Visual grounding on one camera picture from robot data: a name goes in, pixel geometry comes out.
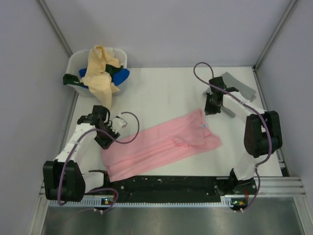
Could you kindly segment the pink t shirt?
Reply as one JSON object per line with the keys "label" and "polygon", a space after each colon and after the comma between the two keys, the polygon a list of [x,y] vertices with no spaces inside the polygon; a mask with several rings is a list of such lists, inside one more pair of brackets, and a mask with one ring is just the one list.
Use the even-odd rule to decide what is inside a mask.
{"label": "pink t shirt", "polygon": [[115,182],[221,145],[198,109],[113,143],[102,151],[102,159],[110,181]]}

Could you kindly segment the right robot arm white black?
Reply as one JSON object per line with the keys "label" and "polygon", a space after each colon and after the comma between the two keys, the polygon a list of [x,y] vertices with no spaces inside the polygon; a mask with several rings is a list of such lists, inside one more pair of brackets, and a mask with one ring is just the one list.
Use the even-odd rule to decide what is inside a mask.
{"label": "right robot arm white black", "polygon": [[227,87],[221,76],[210,79],[209,86],[205,114],[215,115],[222,109],[227,109],[245,124],[245,152],[231,169],[227,182],[219,184],[216,188],[219,195],[231,192],[238,194],[253,184],[256,169],[266,162],[257,161],[257,158],[269,158],[282,147],[280,118],[276,111],[265,111],[254,106],[237,88]]}

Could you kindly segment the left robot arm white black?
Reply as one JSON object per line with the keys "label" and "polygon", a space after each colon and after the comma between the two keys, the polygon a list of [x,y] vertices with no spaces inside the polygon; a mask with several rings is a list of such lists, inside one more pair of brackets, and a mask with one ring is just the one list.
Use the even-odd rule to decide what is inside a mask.
{"label": "left robot arm white black", "polygon": [[101,105],[95,105],[90,114],[81,116],[64,149],[43,166],[46,198],[80,202],[93,189],[100,194],[108,193],[110,181],[105,179],[104,171],[94,169],[97,163],[87,156],[86,151],[93,141],[102,149],[108,149],[126,124],[121,115],[111,119],[110,111]]}

